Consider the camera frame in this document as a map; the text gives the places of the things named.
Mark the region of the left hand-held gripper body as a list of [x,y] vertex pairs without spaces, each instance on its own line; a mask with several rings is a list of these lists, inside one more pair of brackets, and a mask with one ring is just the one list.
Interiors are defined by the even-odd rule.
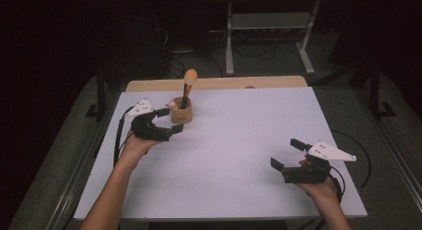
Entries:
[[125,118],[131,118],[130,129],[136,137],[145,140],[169,141],[172,136],[170,128],[157,126],[153,122],[158,117],[156,111],[148,99],[143,99],[124,114]]

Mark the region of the grey metal rail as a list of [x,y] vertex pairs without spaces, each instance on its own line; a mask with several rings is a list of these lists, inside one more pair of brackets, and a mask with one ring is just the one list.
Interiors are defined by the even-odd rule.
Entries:
[[410,167],[404,160],[398,145],[394,142],[393,138],[388,133],[385,125],[383,124],[381,116],[374,114],[369,108],[369,101],[364,96],[364,93],[359,90],[354,90],[353,93],[356,96],[360,106],[363,108],[366,116],[370,120],[371,124],[376,129],[376,132],[379,134],[382,142],[385,145],[385,149],[391,155],[393,165],[395,166],[398,175],[400,176],[406,189],[410,193],[415,204],[422,212],[422,185],[416,179]]
[[80,140],[82,143],[76,148],[75,165],[71,168],[71,175],[66,178],[66,185],[59,195],[46,230],[67,230],[72,222],[119,96],[120,93],[115,92],[106,94],[102,113],[84,115],[82,120],[86,120],[88,125],[77,129],[75,134],[69,134],[73,140]]

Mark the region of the makeup brush with black handle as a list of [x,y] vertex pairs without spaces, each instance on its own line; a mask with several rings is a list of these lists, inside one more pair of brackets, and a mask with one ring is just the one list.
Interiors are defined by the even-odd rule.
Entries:
[[194,69],[189,69],[186,71],[184,75],[184,89],[183,89],[183,96],[180,108],[182,110],[186,109],[187,99],[192,89],[193,84],[197,81],[198,74],[197,71]]

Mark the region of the wooden brush holder cup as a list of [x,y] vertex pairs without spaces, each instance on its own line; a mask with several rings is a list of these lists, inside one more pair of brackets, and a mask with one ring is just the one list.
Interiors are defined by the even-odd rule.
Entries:
[[177,97],[171,100],[167,107],[170,109],[170,118],[174,123],[189,123],[193,119],[193,110],[191,101],[187,100],[185,108],[181,107],[183,97]]

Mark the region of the black metal stand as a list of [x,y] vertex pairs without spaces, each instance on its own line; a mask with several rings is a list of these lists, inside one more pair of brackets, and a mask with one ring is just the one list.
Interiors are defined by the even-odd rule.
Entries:
[[102,68],[97,69],[97,103],[90,105],[86,117],[95,117],[100,120],[106,112],[106,80]]
[[379,101],[380,70],[375,61],[370,65],[369,75],[369,109],[376,119],[395,116],[395,112],[389,103]]

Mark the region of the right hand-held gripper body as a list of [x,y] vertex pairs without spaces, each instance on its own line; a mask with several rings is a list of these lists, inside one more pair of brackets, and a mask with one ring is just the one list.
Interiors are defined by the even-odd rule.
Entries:
[[355,155],[323,141],[317,141],[311,146],[309,151],[305,151],[306,164],[284,168],[282,175],[286,183],[323,183],[330,176],[331,160],[357,161]]

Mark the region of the person's left hand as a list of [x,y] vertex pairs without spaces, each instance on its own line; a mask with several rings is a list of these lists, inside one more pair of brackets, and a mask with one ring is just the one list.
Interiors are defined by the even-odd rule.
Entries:
[[136,137],[130,130],[127,133],[122,152],[117,164],[129,170],[134,170],[148,151],[158,144],[157,140],[145,140]]

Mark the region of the white metal stand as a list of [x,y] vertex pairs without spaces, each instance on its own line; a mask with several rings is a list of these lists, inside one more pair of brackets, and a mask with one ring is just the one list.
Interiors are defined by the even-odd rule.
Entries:
[[233,31],[303,29],[304,36],[299,42],[296,42],[296,47],[306,73],[314,75],[316,71],[307,53],[307,44],[317,18],[319,5],[320,1],[316,0],[308,12],[234,13],[233,4],[229,3],[227,5],[225,48],[226,74],[234,75]]

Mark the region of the person's right hand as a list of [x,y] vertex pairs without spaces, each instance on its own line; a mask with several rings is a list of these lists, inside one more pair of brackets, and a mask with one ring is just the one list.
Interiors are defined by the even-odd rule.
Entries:
[[317,207],[338,204],[336,188],[329,177],[323,183],[297,183],[297,187],[302,189]]

